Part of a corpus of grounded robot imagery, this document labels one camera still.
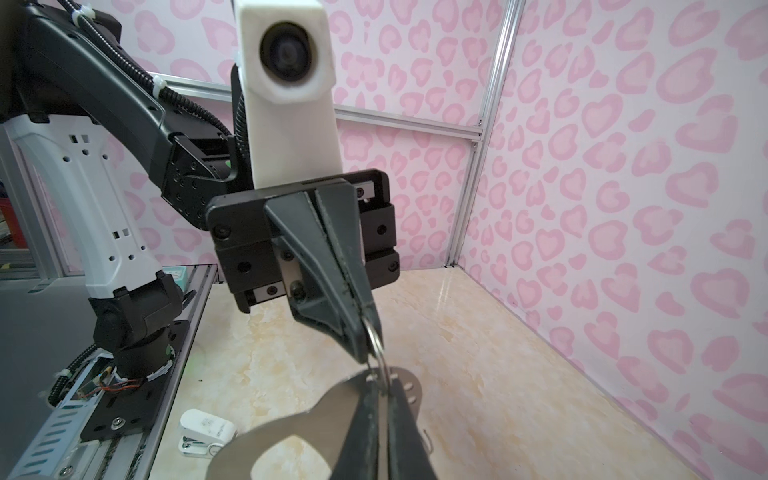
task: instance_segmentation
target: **white zip tie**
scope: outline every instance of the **white zip tie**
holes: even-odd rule
[[[157,100],[160,100],[160,90],[166,88],[168,86],[168,82],[166,82],[165,79],[160,75],[156,74],[152,77],[152,83],[154,83],[154,87],[152,87],[152,96]]]
[[[94,12],[94,9],[91,8],[91,4],[83,4],[80,5],[80,8],[72,12],[72,23],[74,23],[75,27],[79,27],[78,25],[78,19],[81,17],[81,15],[85,15],[86,17],[90,18],[91,20],[96,19],[96,12]]]
[[[53,378],[57,379],[60,376],[65,376],[68,379],[72,378],[72,372],[69,371],[69,369],[63,369],[60,372],[56,372],[53,374]]]

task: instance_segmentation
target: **beige marble surface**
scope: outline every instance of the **beige marble surface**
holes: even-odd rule
[[[375,291],[386,358],[424,389],[419,425],[449,478],[695,479],[640,427],[460,269],[404,272]],[[207,460],[177,450],[182,412],[241,432],[311,407],[359,366],[330,338],[292,320],[285,299],[237,310],[214,285],[151,473],[204,478]],[[262,457],[253,478],[325,479],[297,438]]]

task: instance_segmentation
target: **metal ring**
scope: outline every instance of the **metal ring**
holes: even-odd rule
[[[366,327],[366,333],[368,333],[368,339],[371,341],[371,347],[373,348],[373,356],[375,356],[379,364],[379,374],[377,375],[379,377],[379,388],[384,395],[389,395],[389,386],[392,380],[389,378],[389,367],[386,364],[386,360],[384,360],[382,340],[367,318],[362,318],[362,324]]]

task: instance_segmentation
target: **robotic arm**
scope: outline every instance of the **robotic arm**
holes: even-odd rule
[[[137,66],[111,16],[60,3],[65,10],[36,2],[21,8],[5,128],[76,240],[97,316],[94,341],[114,354],[117,373],[151,382],[170,368],[168,327],[183,297],[143,245],[111,171],[108,132],[176,211],[211,231],[240,310],[286,294],[296,320],[330,335],[357,362],[381,353],[371,289],[399,276],[394,207],[383,172],[341,171],[329,27],[319,3],[233,3],[243,46],[232,74],[235,135]],[[382,371],[378,382],[389,396],[392,382]],[[366,438],[378,426],[386,444],[387,429],[406,417],[409,434],[416,432],[402,414],[407,406],[392,407],[400,397],[392,394],[389,408],[379,402],[383,416],[373,426],[366,419],[377,416],[376,402],[361,400]],[[387,411],[401,414],[388,424]],[[402,474],[413,452],[423,467],[417,445],[400,442],[387,454],[379,437],[378,455]],[[375,463],[376,453],[366,454]]]

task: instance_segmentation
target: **screw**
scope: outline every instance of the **screw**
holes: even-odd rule
[[[214,227],[214,237],[219,240],[224,240],[232,234],[232,229],[227,225],[216,225]]]
[[[123,425],[125,425],[125,419],[122,417],[115,417],[114,420],[112,420],[112,425],[110,425],[109,428],[113,430],[119,430],[123,428]]]
[[[304,292],[304,284],[299,280],[294,280],[293,283],[290,284],[290,295],[294,300],[304,300],[304,297],[306,296],[306,292]]]

